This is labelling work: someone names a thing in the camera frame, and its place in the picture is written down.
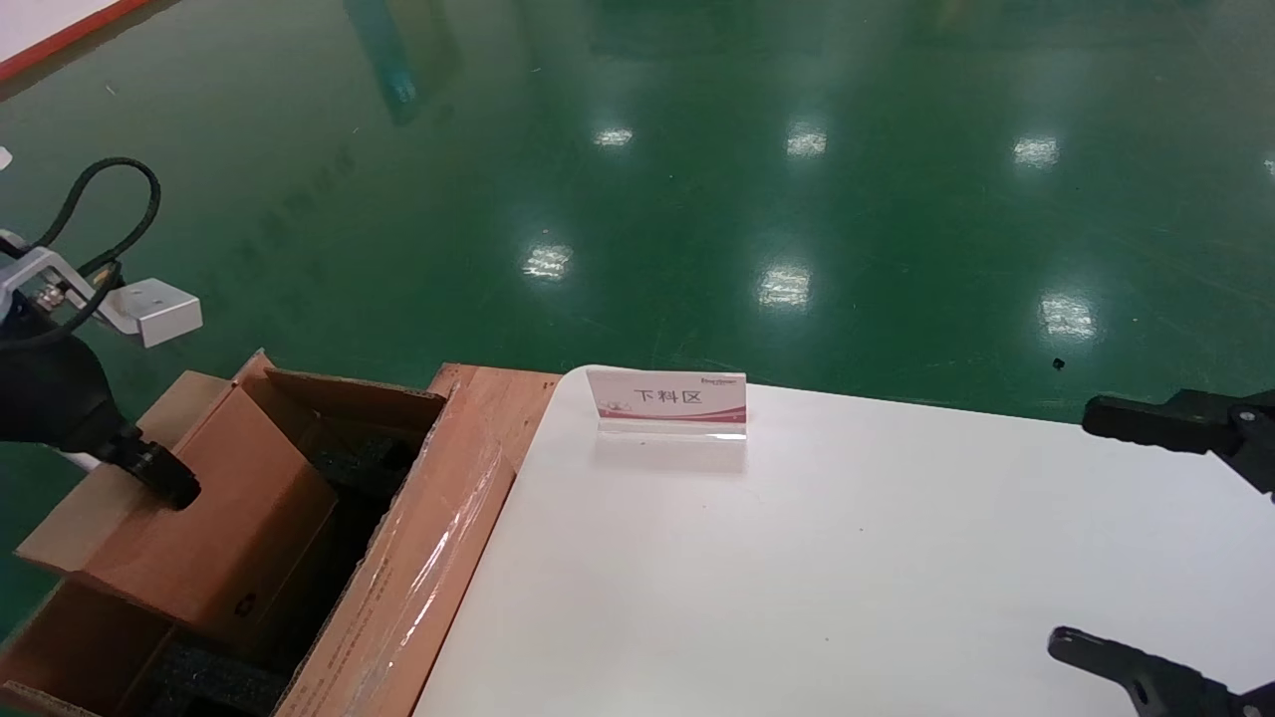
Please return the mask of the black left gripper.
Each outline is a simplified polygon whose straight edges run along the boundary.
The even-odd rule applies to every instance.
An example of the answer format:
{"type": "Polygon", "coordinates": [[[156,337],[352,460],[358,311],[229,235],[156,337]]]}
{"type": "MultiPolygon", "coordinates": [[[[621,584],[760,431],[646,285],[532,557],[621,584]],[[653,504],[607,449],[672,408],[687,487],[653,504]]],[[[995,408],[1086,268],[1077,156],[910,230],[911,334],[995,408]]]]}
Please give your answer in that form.
{"type": "Polygon", "coordinates": [[[113,463],[173,510],[201,494],[194,472],[122,417],[96,353],[50,319],[5,319],[1,440],[113,463]]]}

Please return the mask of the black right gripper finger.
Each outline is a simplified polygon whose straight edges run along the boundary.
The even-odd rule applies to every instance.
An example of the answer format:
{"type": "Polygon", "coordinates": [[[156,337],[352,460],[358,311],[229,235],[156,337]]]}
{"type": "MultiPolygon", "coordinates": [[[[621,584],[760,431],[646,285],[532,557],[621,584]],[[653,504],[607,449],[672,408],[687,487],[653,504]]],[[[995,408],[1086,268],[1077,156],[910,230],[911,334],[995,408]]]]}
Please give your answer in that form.
{"type": "Polygon", "coordinates": [[[1056,626],[1047,652],[1062,663],[1116,683],[1139,716],[1272,716],[1274,684],[1230,691],[1187,663],[1153,656],[1119,640],[1056,626]]]}
{"type": "Polygon", "coordinates": [[[1223,395],[1183,389],[1160,404],[1093,395],[1081,427],[1142,447],[1213,453],[1257,492],[1274,495],[1274,390],[1223,395]]]}

